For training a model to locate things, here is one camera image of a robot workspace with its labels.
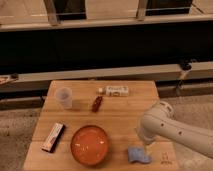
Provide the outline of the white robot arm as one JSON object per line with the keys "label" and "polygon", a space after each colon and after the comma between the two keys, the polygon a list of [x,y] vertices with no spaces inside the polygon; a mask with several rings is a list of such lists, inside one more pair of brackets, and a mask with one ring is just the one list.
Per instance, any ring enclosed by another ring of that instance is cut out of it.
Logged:
{"label": "white robot arm", "polygon": [[142,115],[136,133],[145,145],[160,135],[213,159],[213,130],[191,126],[173,119],[174,109],[158,101]]}

